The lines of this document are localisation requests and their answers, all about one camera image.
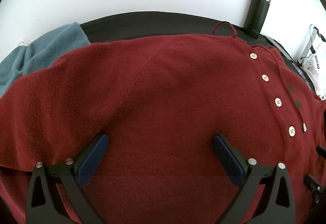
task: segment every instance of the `thermos bottle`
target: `thermos bottle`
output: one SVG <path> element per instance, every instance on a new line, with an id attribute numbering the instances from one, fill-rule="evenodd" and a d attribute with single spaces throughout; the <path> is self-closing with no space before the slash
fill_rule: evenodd
<path id="1" fill-rule="evenodd" d="M 251 0 L 246 21 L 244 22 L 244 32 L 257 39 L 261 28 L 265 22 L 271 0 Z"/>

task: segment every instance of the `knit sweater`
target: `knit sweater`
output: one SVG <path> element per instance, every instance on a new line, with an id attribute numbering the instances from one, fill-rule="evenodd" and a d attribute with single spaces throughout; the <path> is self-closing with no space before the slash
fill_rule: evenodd
<path id="1" fill-rule="evenodd" d="M 286 165 L 303 223 L 304 175 L 325 184 L 315 151 L 326 146 L 325 109 L 272 47 L 199 34 L 91 44 L 21 76 L 0 99 L 0 196 L 24 223 L 24 172 L 74 157 L 103 132 L 110 148 L 83 190 L 108 223 L 212 224 L 238 190 L 213 153 L 222 133 L 245 157 Z"/>

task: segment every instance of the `gray-blue fleece cloth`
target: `gray-blue fleece cloth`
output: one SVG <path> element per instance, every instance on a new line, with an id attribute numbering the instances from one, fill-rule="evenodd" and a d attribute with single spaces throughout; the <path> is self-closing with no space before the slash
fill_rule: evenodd
<path id="1" fill-rule="evenodd" d="M 49 68 L 61 55 L 89 44 L 84 31 L 75 22 L 45 33 L 29 46 L 15 48 L 0 63 L 0 97 L 18 77 Z"/>

